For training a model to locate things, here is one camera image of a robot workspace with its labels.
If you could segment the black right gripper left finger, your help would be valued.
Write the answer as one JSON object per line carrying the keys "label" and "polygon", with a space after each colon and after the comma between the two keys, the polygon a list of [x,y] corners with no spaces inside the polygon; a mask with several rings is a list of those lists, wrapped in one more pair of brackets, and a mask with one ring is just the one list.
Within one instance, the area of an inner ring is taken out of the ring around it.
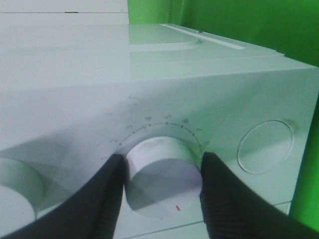
{"label": "black right gripper left finger", "polygon": [[111,239],[122,203],[125,158],[113,154],[73,196],[8,239]]}

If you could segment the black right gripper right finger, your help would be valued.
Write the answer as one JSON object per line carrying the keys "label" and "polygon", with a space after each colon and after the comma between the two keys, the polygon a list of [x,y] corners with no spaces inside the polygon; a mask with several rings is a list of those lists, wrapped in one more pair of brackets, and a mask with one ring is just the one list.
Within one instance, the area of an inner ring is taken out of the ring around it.
{"label": "black right gripper right finger", "polygon": [[317,239],[319,233],[282,213],[242,182],[213,152],[201,162],[200,203],[211,239]]}

